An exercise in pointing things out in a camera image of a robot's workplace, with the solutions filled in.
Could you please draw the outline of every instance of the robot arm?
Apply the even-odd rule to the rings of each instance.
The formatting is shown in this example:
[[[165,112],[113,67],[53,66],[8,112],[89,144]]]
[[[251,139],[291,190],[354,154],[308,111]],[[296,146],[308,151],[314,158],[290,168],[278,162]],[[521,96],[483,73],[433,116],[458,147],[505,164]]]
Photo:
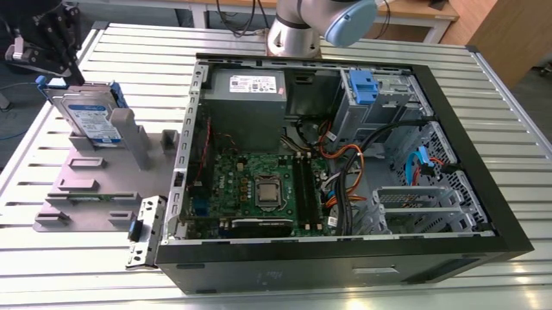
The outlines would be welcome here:
[[[279,0],[268,33],[275,56],[315,57],[319,35],[336,47],[347,47],[369,31],[378,6],[374,0]]]
[[[78,16],[78,9],[60,0],[1,0],[0,21],[13,38],[6,63],[61,76],[68,85],[83,85],[76,66]]]

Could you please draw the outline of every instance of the metal expansion bracket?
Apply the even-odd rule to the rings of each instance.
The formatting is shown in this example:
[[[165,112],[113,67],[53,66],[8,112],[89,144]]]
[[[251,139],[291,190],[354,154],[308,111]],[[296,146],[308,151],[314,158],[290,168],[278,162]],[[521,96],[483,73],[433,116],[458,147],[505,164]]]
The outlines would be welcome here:
[[[163,215],[167,198],[153,196],[141,200],[140,212],[129,225],[129,256],[127,270],[156,269],[156,246],[161,237]]]

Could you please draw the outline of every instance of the white label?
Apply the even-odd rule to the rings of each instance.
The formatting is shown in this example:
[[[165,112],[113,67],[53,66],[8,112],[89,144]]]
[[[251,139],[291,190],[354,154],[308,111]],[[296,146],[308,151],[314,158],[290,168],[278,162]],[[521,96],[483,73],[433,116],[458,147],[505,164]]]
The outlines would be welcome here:
[[[231,76],[230,92],[262,92],[275,94],[275,76]]]
[[[451,17],[451,16],[442,16],[442,15],[435,15],[434,18],[437,18],[437,19],[447,19],[447,20],[450,20],[450,21],[454,20],[454,17]]]
[[[331,141],[335,141],[335,139],[336,139],[336,136],[331,133],[331,131],[328,131],[328,132],[326,133],[326,137],[327,137],[327,139],[330,139]]]
[[[327,218],[327,226],[336,227],[336,218],[334,218],[332,216]]]
[[[73,121],[89,139],[97,143],[117,143],[120,135],[107,120],[108,111],[100,105],[69,105],[69,114]]]

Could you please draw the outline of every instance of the power supply label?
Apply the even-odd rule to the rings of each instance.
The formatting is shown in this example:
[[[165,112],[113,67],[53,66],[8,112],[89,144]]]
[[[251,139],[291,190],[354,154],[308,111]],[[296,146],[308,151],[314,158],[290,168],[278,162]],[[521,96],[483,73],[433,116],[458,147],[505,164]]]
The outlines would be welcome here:
[[[276,93],[275,76],[231,76],[230,92]]]
[[[120,135],[107,120],[108,111],[101,105],[68,105],[68,111],[87,137],[97,143],[117,143]]]

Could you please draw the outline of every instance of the slotted aluminum surface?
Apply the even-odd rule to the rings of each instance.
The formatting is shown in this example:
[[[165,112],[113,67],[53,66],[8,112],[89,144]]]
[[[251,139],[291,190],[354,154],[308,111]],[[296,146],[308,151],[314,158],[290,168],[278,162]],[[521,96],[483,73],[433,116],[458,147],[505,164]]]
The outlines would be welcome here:
[[[238,40],[222,30],[137,25],[111,24],[104,31],[93,30],[85,46],[80,64],[85,79],[120,83],[147,132],[181,127],[196,52],[264,55],[256,37]],[[347,49],[324,43],[322,54],[431,68],[534,252],[433,285],[184,296],[159,271],[124,271],[125,233],[33,231],[34,214],[69,148],[69,126],[45,105],[0,176],[0,307],[549,309],[552,163],[545,157],[550,150],[530,121],[520,118],[508,94],[504,99],[491,72],[478,65],[481,59],[459,46],[389,41],[362,41]]]

